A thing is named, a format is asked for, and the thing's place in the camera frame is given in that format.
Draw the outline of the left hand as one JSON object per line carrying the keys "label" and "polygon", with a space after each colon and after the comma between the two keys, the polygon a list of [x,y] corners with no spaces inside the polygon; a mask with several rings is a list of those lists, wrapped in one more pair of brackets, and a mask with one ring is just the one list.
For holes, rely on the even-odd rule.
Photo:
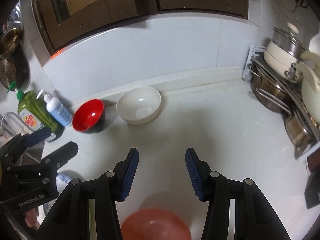
{"label": "left hand", "polygon": [[31,209],[25,212],[25,222],[29,228],[32,228],[37,223],[37,212],[35,209]]}

